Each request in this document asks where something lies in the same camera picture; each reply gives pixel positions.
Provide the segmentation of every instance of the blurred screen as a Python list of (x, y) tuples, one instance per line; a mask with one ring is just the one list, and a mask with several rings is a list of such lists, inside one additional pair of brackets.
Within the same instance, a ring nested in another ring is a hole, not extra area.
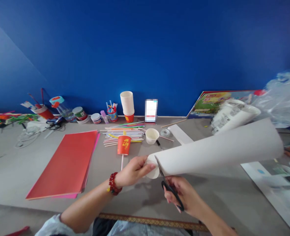
[(158, 99), (146, 99), (145, 122), (156, 122)]

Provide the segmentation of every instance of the black scissors handle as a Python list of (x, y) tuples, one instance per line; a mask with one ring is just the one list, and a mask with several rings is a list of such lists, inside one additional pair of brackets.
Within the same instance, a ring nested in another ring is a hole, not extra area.
[(180, 211), (184, 211), (184, 206), (183, 206), (182, 201), (181, 201), (180, 198), (179, 198), (178, 193), (177, 193), (177, 192), (176, 192), (172, 187), (170, 187), (170, 186), (169, 186), (165, 181), (162, 181), (162, 182), (161, 182), (161, 186), (162, 186), (162, 189), (164, 189), (164, 186), (165, 186), (165, 188), (166, 188), (167, 191), (170, 191), (170, 192), (173, 193), (173, 195), (174, 195), (174, 196), (176, 197), (176, 199), (178, 200), (178, 203), (180, 204), (180, 206), (177, 205), (177, 207), (179, 208)]

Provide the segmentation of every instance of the scissors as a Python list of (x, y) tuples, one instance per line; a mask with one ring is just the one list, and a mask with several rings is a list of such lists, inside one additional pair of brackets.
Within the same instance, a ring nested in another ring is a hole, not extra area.
[(159, 161), (158, 161), (156, 155), (154, 155), (154, 156), (155, 156), (156, 161), (157, 161), (157, 163), (158, 163), (159, 172), (160, 172), (161, 176), (164, 178), (164, 180), (161, 182), (161, 186), (162, 186), (162, 188), (164, 189), (164, 186), (165, 186), (165, 188), (166, 188), (167, 191), (170, 191), (170, 192), (173, 193), (173, 195), (174, 195), (174, 196), (176, 197), (176, 199), (178, 200), (178, 203), (180, 204), (180, 206), (177, 205), (177, 207), (179, 208), (180, 211), (184, 211), (183, 203), (182, 203), (182, 201), (180, 200), (177, 191), (176, 191), (174, 188), (172, 188), (172, 187), (168, 184), (168, 182), (167, 182), (167, 180), (166, 180), (166, 178), (165, 178), (165, 175), (164, 175), (164, 173), (162, 172), (162, 169), (161, 169), (160, 163), (159, 163)]

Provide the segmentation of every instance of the stack of paper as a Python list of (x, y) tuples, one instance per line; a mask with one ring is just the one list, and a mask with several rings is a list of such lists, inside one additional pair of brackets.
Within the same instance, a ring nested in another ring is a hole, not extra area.
[(76, 198), (87, 183), (98, 131), (66, 134), (26, 199)]

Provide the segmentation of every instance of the scissors blade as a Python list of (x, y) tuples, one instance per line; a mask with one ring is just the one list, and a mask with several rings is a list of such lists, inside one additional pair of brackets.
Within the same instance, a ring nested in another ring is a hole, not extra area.
[(158, 158), (156, 157), (156, 155), (154, 155), (154, 157), (156, 158), (156, 161), (157, 161), (157, 164), (158, 164), (158, 168), (159, 168), (159, 172), (160, 172), (161, 176), (162, 176), (164, 179), (166, 179), (164, 173), (162, 172), (161, 165), (160, 165), (160, 163), (159, 163)]

